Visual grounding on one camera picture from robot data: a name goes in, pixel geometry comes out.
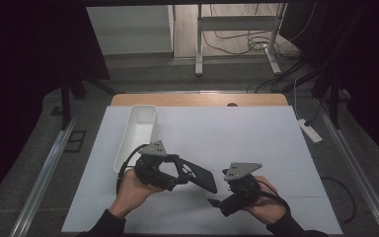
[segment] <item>table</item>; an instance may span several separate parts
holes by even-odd
[[[232,103],[241,107],[226,108]],[[113,163],[130,106],[139,104],[158,106],[158,131],[152,140],[162,139],[170,154],[179,154],[210,170],[218,194],[207,194],[188,184],[150,197],[127,216],[126,233],[269,234],[264,225],[246,212],[226,218],[206,201],[230,196],[221,170],[231,162],[263,163],[264,168],[254,174],[264,175],[280,187],[279,193],[290,203],[294,218],[304,228],[341,233],[294,112],[282,95],[275,94],[115,96],[106,110],[62,231],[91,228],[113,201],[116,180]]]

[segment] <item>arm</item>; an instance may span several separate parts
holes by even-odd
[[[276,188],[262,176],[255,176],[260,183],[261,190],[272,195],[277,195]],[[304,231],[303,228],[293,219],[289,211],[278,201],[268,198],[259,197],[257,202],[244,208],[253,215],[257,220],[266,225],[266,229],[275,236],[283,237],[301,237],[301,236],[328,236],[319,231]]]
[[[149,196],[161,191],[163,190],[142,184],[133,169],[127,170],[110,209],[104,211],[90,231],[80,233],[78,237],[121,236],[124,231],[125,217],[144,203]]]

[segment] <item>white power strip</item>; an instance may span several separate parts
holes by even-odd
[[[303,118],[298,120],[298,124],[300,125],[301,130],[307,135],[307,137],[309,137],[313,143],[316,144],[321,142],[323,140],[322,137],[320,137],[320,135],[315,131],[315,129],[312,128],[312,126],[304,125],[304,122],[306,122],[306,120]]]

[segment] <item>black sleeve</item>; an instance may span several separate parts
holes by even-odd
[[[90,231],[82,232],[77,237],[119,237],[124,232],[124,225],[125,219],[118,219],[106,209]]]
[[[272,232],[274,236],[280,237],[327,237],[328,235],[316,230],[305,231],[293,219],[289,213],[285,213],[274,224],[268,225],[267,230]]]

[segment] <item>human hand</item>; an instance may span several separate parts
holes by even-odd
[[[129,169],[124,173],[118,194],[109,212],[118,218],[125,218],[132,210],[144,203],[150,195],[161,191],[163,190],[141,183],[134,169]]]
[[[276,188],[265,177],[255,176],[255,179],[260,183],[262,192],[272,195],[277,194]],[[281,203],[268,197],[259,197],[255,203],[243,209],[265,225],[275,223],[286,212],[285,207]]]

